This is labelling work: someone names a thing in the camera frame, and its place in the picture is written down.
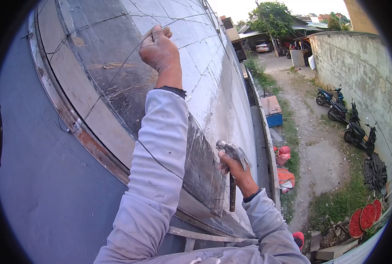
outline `car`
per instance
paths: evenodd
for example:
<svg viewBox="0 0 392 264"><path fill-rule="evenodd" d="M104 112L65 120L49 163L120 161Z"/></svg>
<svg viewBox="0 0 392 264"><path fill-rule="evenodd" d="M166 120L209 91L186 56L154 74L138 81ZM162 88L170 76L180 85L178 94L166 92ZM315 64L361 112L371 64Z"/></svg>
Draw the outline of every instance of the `car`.
<svg viewBox="0 0 392 264"><path fill-rule="evenodd" d="M266 40L257 41L255 47L257 52L271 51L271 48L266 43Z"/></svg>

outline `red chili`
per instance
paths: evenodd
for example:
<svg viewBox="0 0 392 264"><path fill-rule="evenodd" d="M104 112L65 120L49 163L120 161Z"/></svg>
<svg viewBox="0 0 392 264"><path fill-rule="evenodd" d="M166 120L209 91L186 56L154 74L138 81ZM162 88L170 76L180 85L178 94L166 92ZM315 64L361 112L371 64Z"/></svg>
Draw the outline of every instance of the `red chili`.
<svg viewBox="0 0 392 264"><path fill-rule="evenodd" d="M375 205L376 208L376 216L375 216L375 222L378 221L378 219L380 218L381 214L382 214L382 204L381 201L374 200L373 201L373 205Z"/></svg>
<svg viewBox="0 0 392 264"><path fill-rule="evenodd" d="M360 215L360 228L365 231L367 228L372 227L375 222L376 207L373 203L368 203L362 210Z"/></svg>
<svg viewBox="0 0 392 264"><path fill-rule="evenodd" d="M362 214L362 208L357 209L350 219L348 224L348 232L352 238L358 238L363 234L363 230L360 228L360 216Z"/></svg>

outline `right hand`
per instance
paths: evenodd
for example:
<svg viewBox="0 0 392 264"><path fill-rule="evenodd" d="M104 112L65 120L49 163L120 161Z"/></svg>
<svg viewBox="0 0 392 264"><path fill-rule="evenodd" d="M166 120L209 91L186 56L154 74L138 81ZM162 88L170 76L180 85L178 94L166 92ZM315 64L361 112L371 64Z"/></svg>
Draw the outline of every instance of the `right hand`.
<svg viewBox="0 0 392 264"><path fill-rule="evenodd" d="M227 166L229 167L230 173L234 176L234 181L242 191L244 198L248 198L258 191L259 186L253 180L248 164L246 164L247 171L245 172L240 162L230 157L225 151L218 152L218 156L220 157L220 163L216 167L217 170L221 171L222 174L226 174Z"/></svg>
<svg viewBox="0 0 392 264"><path fill-rule="evenodd" d="M152 34L147 36L140 46L139 55L142 61L160 74L171 68L181 70L180 54L170 37L172 32L169 27L162 29L160 25L156 25L152 28Z"/></svg>

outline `black tarp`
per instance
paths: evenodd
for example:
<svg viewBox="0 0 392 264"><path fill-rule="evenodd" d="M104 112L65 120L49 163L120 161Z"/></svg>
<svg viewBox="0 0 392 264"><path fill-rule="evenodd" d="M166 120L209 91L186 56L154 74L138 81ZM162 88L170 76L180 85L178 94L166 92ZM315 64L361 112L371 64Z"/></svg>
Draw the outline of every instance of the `black tarp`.
<svg viewBox="0 0 392 264"><path fill-rule="evenodd" d="M373 153L369 160L366 160L363 165L365 174L365 184L368 185L369 190L376 190L380 192L387 182L387 167L385 163L379 158L377 153Z"/></svg>

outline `gray long sleeve shirt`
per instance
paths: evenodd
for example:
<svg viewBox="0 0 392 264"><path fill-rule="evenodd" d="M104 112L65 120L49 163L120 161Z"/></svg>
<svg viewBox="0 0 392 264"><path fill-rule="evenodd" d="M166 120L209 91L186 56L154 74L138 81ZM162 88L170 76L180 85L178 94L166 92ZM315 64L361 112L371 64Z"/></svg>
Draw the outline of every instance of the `gray long sleeve shirt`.
<svg viewBox="0 0 392 264"><path fill-rule="evenodd" d="M183 183L186 157L188 107L173 92L152 90L147 94L146 115L139 139L169 170L159 165L136 142L130 170L129 191L123 195L114 229L95 263L306 263L287 230L287 224L263 189L243 203L260 245L216 247L155 256L175 214Z"/></svg>

